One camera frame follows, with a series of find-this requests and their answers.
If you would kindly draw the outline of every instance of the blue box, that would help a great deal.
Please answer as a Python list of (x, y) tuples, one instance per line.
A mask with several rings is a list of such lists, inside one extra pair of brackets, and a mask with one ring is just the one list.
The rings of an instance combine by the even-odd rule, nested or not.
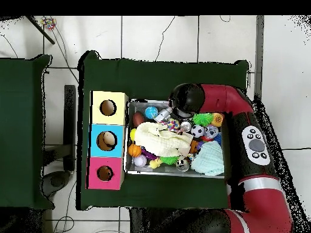
[[(92, 124), (91, 126), (91, 156), (92, 157), (122, 157), (124, 146), (124, 126)], [(109, 151), (101, 150), (97, 146), (97, 136), (101, 132), (110, 131), (117, 137), (117, 145)]]

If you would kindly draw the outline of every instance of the circular hole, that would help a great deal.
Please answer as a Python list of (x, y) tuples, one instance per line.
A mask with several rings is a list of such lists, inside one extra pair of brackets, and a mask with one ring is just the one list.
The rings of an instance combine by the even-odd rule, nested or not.
[(112, 100), (104, 100), (100, 104), (100, 112), (104, 116), (112, 116), (117, 111), (117, 106)]
[(114, 176), (114, 173), (109, 166), (102, 166), (97, 170), (97, 177), (102, 181), (109, 181), (112, 176)]
[(117, 145), (117, 136), (111, 131), (103, 131), (97, 136), (96, 143), (100, 150), (111, 151)]

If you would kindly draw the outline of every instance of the dark green tablecloth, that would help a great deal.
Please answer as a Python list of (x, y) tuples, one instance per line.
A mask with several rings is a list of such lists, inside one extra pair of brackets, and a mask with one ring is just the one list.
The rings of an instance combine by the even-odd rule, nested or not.
[(159, 208), (226, 208), (223, 179), (126, 174), (120, 191), (85, 189), (89, 121), (89, 92), (124, 92), (129, 98), (167, 100), (182, 83), (226, 84), (245, 89), (248, 62), (235, 64), (143, 62), (98, 59), (94, 51), (79, 61), (77, 208), (135, 206)]
[(49, 55), (0, 58), (0, 206), (52, 208), (41, 194), (43, 70)]

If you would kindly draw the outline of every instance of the white tile floor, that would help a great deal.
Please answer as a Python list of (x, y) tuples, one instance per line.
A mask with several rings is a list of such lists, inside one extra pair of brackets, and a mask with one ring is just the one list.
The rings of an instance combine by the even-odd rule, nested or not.
[[(154, 61), (159, 52), (162, 33), (173, 16), (52, 16), (63, 37), (70, 67), (77, 67), (80, 56), (87, 50), (96, 50), (104, 59), (130, 58)], [(214, 61), (233, 63), (246, 59), (250, 71), (255, 69), (255, 16), (200, 16), (199, 55), (197, 48), (197, 16), (176, 16), (164, 33), (158, 61), (196, 62)], [(307, 125), (311, 97), (307, 79), (310, 78), (311, 62), (305, 53), (310, 50), (310, 41), (305, 46), (300, 30), (293, 28), (287, 18), (266, 16), (264, 42), (263, 102), (270, 115), (282, 147), (311, 146), (311, 134)], [(51, 38), (52, 32), (45, 30)], [(64, 51), (60, 34), (54, 30)], [(41, 53), (53, 56), (49, 74), (45, 74), (46, 89), (46, 143), (61, 144), (63, 132), (64, 85), (77, 86), (57, 44), (51, 45), (26, 18), (2, 22), (0, 34), (10, 41), (19, 58), (30, 59)], [(0, 36), (0, 57), (15, 57), (6, 40)], [(254, 74), (250, 74), (248, 96), (253, 99)], [(285, 152), (285, 157), (294, 177), (297, 193), (303, 201), (306, 213), (311, 214), (311, 198), (308, 172), (308, 150)], [(61, 171), (62, 162), (56, 161), (46, 167), (46, 172)], [(65, 216), (69, 193), (75, 183), (75, 174), (69, 184), (53, 199), (55, 209), (46, 213), (47, 233), (52, 233), (57, 220)], [(68, 216), (75, 220), (74, 227), (65, 233), (96, 233), (102, 230), (129, 233), (129, 213), (125, 208), (92, 208), (77, 211), (75, 187), (69, 198)], [(56, 231), (62, 231), (64, 222), (59, 222)], [(72, 221), (67, 222), (67, 229)]]

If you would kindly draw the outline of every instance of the robot control buttons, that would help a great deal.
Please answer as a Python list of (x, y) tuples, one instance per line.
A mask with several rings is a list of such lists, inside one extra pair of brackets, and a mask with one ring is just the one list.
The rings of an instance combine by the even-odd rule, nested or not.
[(242, 139), (248, 159), (258, 165), (268, 165), (270, 157), (261, 131), (248, 126), (242, 131)]

